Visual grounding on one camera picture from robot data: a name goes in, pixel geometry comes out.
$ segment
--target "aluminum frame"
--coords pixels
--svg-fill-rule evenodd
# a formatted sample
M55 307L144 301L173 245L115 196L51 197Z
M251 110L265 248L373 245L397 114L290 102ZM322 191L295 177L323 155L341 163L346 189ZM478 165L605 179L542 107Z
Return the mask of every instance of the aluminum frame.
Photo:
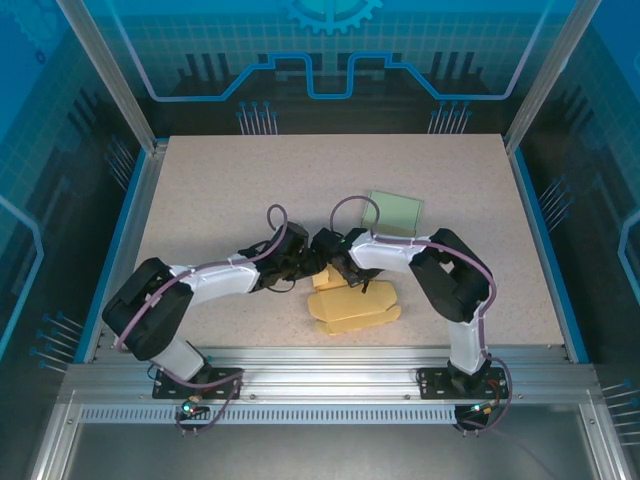
M514 154L599 3L600 0L579 0L573 9L509 129L509 155ZM154 155L156 139L153 132L86 7L81 0L58 0L58 4L136 138L150 155ZM136 199L132 208L138 208L140 212L144 212L144 202L150 202L157 181L157 176L154 181L150 173L145 172L144 176L153 188L141 190L140 197ZM135 238L136 229L140 228L143 228L143 222L127 226L122 242L123 253L116 259L118 268L115 270L120 274L130 271L127 264L131 263L131 258L135 260L136 249L133 248L132 252L131 243L127 242ZM117 283L116 277L110 277L109 282L113 286ZM105 297L111 286L106 289ZM63 477L83 405L158 405L159 401L149 398L151 380L146 378L145 367L130 358L103 354L111 349L108 336L102 337L107 340L106 344L100 341L101 333L102 325L95 322L92 346L102 348L97 361L69 368L31 477L33 480ZM495 348L493 352L504 357L513 368L515 405L579 404L600 477L606 480L631 478L591 365L567 362L561 347ZM438 348L215 349L204 353L215 355L214 363L217 365L233 364L247 369L241 401L248 405L252 402L264 405L283 402L315 404L319 401L333 404L422 403L418 400L412 374L417 367L442 366L448 358L448 349Z
M56 0L140 146L156 152L156 136L82 0Z
M507 131L505 141L508 155L514 154L520 145L601 1L577 0Z

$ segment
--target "wire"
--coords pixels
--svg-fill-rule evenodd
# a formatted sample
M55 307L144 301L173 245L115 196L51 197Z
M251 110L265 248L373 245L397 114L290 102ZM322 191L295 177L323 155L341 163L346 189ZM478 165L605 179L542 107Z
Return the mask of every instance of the wire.
M481 423L478 422L474 422L471 420L464 420L462 423L466 423L467 425L470 425L472 427L478 427L478 431L481 432L483 430L486 430L486 428L482 428L484 427L484 425L482 425ZM540 468L542 468L545 473L549 476L549 478L552 478L553 480L560 480L560 477L557 476L549 467L547 467L545 465L545 463L542 461L542 459L540 459L540 457L538 457L533 450L531 450L529 447L527 447L524 443L522 443L522 441L515 435L509 435L508 433L504 433L501 430L494 430L493 433L495 433L496 435L506 438L508 440L510 440L511 442L515 443L516 445L518 445L524 452L526 452L531 459L536 462L538 464L538 466Z
M174 373L170 372L165 368L162 368L162 367L158 367L158 368L162 373L164 373L167 377L169 377L174 382L179 383L180 385L184 385L185 387L195 388L196 390L211 390L212 388L216 388L216 387L219 387L220 385L224 385L225 383L235 380L236 378L239 379L244 374L244 372L234 373L233 375L224 377L222 380L216 380L215 382L211 382L211 383L191 383L191 382L182 380L180 377L177 377Z
M331 211L331 216L329 217L329 225L331 227L331 230L333 230L333 218L335 216L336 211L343 204L345 204L346 202L349 202L351 200L364 200L366 202L369 202L373 206L373 208L375 209L376 217L375 217L375 219L374 219L374 221L373 221L373 223L371 225L371 228L370 228L371 237L374 240L374 242L384 243L384 244L387 244L387 245L421 245L421 246L424 246L426 248L435 248L436 250L439 250L441 252L446 252L446 253L448 253L450 255L453 255L454 257L459 258L463 262L471 265L473 268L478 270L478 272L480 272L482 274L482 276L489 283L489 298L487 298L487 300L484 301L480 305L480 308L478 309L478 338L479 338L479 341L480 341L480 352L482 353L482 356L484 357L485 360L496 361L496 362L498 362L500 364L500 366L504 370L504 373L505 373L505 376L507 377L507 382L508 382L508 385L509 385L509 395L507 396L507 400L506 400L505 406L502 409L502 411L500 412L500 415L498 416L498 418L495 419L495 421L491 425L483 428L482 431L489 431L489 430L494 429L495 426L502 421L502 419L504 418L505 414L509 410L509 407L511 406L511 401L513 399L513 382L512 382L512 378L511 378L511 372L509 371L509 367L507 366L507 364L502 359L500 359L498 357L494 357L493 355L491 355L490 353L487 352L487 345L485 343L485 338L484 338L484 315L485 315L486 311L489 309L489 307L491 307L491 305L493 305L493 302L495 301L496 295L498 293L498 287L496 285L495 280L493 279L493 276L478 261L476 261L473 258L469 257L468 255L465 255L464 253L459 252L458 250L455 250L455 249L453 249L451 247L448 247L446 245L441 245L439 243L430 242L428 240L419 240L419 239L415 239L415 238L411 238L411 239L407 240L407 239L403 239L403 238L397 238L397 237L390 238L390 237L384 237L384 236L378 235L377 233L375 233L375 228L378 226L378 221L380 220L380 207L378 207L378 204L375 201L373 201L369 197L365 197L364 195L352 195L350 197L344 198L344 199L340 200L336 204L335 207L333 207L333 210Z
M274 209L278 209L278 210L280 210L282 212L282 217L283 217L282 225L285 226L287 224L287 221L288 221L287 211L284 209L284 207L282 207L281 205L278 205L278 204L271 205L269 207L269 209L267 210L267 222L269 223L269 226L271 226L273 228L273 222L271 221L271 212ZM189 269L189 270L185 270L184 272L182 272L182 273L176 275L175 277L173 277L167 283L162 285L158 290L156 290L151 296L149 296L149 298L146 300L146 302L144 302L144 304L136 312L136 314L133 316L133 318L131 319L129 324L125 327L125 329L122 331L122 333L118 337L118 341L116 342L116 349L118 351L120 351L120 352L123 352L123 345L124 345L125 340L129 336L129 334L131 333L133 328L140 321L140 319L147 312L147 310L149 310L149 308L151 308L151 306L164 294L164 292L169 290L169 288L171 288L173 285L178 283L180 280L182 280L183 278L188 277L190 275L193 275L194 273L197 273L197 272L199 272L201 270L207 269L207 268L221 267L221 266L225 266L225 265L231 265L231 266L243 265L245 263L251 263L251 262L256 262L258 260L262 260L263 258L265 258L268 255L270 255L273 251L275 251L276 248L278 248L278 246L280 245L280 243L284 239L284 236L285 236L286 233L287 233L287 229L286 228L282 228L281 231L280 231L280 235L278 236L277 240L273 243L273 245L271 245L271 247L269 247L268 249L266 249L264 252L260 253L259 255L256 255L255 257L245 258L245 259L237 260L235 262L231 262L230 260L224 260L224 261L203 263L202 265L198 265L195 268L192 268L192 269Z
M291 287L289 287L287 290L276 290L273 287L267 287L267 290L269 290L270 292L273 292L273 293L288 293L291 290L293 290L295 286L296 286L296 280L293 280L291 282Z
M156 379L151 376L151 369L155 366L156 366L155 363L152 363L151 365L149 365L149 368L147 368L147 377L149 377L154 382L156 381Z
M231 392L229 393L229 396L225 400L224 404L222 405L222 407L220 408L218 413L211 419L211 421L209 423L207 423L206 425L203 425L201 427L193 427L192 429L186 429L186 428L184 428L182 423L180 423L180 415L179 415L179 412L178 412L178 413L176 413L176 428L182 432L182 435L185 435L187 433L193 434L193 435L197 435L198 433L202 433L202 432L205 432L205 431L209 430L216 423L218 423L218 421L222 418L222 415L224 415L224 412L227 410L227 407L229 407L229 404L231 403L231 399L236 394L236 392L240 388L241 384L242 384L242 380L241 379L238 379L238 381L235 382L235 384L233 385L233 388L231 389Z
M364 200L365 202L369 202L372 206L373 209L376 211L376 218L373 220L373 225L371 225L371 232L373 233L373 228L378 225L378 221L380 220L380 207L378 206L378 204L376 202L374 202L373 200L371 200L369 197L365 197L364 195L351 195L350 197L347 198L343 198L342 200L340 200L335 207L333 207L333 210L331 210L331 215L329 216L329 229L333 232L333 217L335 217L336 212L338 211L338 209L344 205L347 202L350 202L351 200Z

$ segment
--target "glass wall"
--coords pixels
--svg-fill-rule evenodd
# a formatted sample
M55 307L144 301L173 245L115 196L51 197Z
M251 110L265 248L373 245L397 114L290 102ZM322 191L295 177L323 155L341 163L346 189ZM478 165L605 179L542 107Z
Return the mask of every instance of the glass wall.
M602 2L521 145L604 385L640 383L638 18L637 2Z
M0 2L0 44L0 476L13 479L30 474L139 147L55 2Z
M159 136L505 133L573 4L88 2Z

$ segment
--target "green square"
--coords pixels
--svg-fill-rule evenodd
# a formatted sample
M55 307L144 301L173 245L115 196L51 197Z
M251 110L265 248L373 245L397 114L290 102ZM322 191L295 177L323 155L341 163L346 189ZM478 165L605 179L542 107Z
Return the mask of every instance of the green square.
M400 237L415 236L422 212L422 200L377 191L369 193L369 198L380 208L380 220L375 229L376 232ZM375 209L367 203L362 216L362 227L370 228L375 216Z

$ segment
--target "gear logo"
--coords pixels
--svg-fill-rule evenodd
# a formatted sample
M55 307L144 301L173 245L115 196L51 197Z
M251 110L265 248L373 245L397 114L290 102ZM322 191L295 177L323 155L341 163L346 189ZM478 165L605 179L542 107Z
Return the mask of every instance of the gear logo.
M336 30L347 33L360 28L363 19L373 18L373 9L382 7L382 0L281 0L289 12L289 20L298 20L301 28L311 27L313 33Z
M29 41L45 49L58 33L58 8L54 0L0 0L0 13L12 14Z

